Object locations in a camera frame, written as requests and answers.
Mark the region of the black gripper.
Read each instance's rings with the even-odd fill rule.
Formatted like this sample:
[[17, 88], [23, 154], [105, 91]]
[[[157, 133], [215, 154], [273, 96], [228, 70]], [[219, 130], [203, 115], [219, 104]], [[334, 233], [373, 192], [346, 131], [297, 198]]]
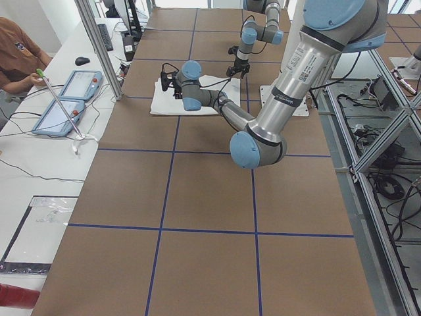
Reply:
[[226, 76], [232, 78], [235, 73], [241, 73], [241, 78], [244, 78], [245, 75], [249, 72], [250, 65], [249, 61], [240, 59], [238, 57], [235, 58], [234, 65], [229, 66], [226, 71]]
[[174, 88], [174, 98], [175, 99], [181, 99], [182, 98], [182, 87], [175, 81], [173, 81], [172, 84], [173, 88]]

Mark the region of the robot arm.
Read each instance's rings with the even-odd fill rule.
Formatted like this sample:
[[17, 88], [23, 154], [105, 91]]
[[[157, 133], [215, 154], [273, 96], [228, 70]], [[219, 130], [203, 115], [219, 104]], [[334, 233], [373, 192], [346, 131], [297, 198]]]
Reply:
[[237, 73], [243, 78], [250, 69], [249, 55], [253, 54], [253, 46], [256, 41], [279, 45], [284, 33], [279, 29], [281, 3], [276, 0], [244, 1], [245, 10], [265, 14], [266, 24], [260, 26], [255, 20], [246, 20], [241, 27], [240, 43], [228, 50], [229, 55], [235, 55], [233, 66], [226, 71], [227, 77], [233, 77]]
[[230, 154], [240, 167], [254, 169], [280, 161], [286, 153], [282, 136], [328, 60], [337, 54], [368, 51], [385, 41], [387, 1], [305, 1], [299, 43], [254, 117], [222, 91], [200, 82], [202, 68], [193, 60], [161, 76], [162, 88], [174, 88], [186, 111], [211, 107], [235, 129]]

